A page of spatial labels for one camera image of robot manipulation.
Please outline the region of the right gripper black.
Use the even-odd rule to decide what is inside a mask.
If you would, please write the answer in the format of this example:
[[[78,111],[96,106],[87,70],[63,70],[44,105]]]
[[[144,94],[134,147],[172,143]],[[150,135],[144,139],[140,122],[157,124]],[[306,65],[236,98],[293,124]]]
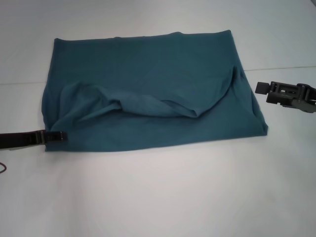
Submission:
[[[280,104],[283,107],[293,107],[292,101],[296,99],[296,108],[306,112],[316,112],[316,89],[307,84],[297,85],[280,82],[258,82],[255,93],[267,95],[266,102]]]

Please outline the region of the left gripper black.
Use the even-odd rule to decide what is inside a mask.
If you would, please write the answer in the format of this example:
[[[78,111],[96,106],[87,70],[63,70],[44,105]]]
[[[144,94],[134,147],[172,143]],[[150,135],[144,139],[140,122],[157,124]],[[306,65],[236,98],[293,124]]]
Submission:
[[[27,148],[38,144],[48,144],[52,142],[66,142],[68,135],[63,131],[46,131],[25,133],[3,133],[0,135],[1,150],[16,150]]]

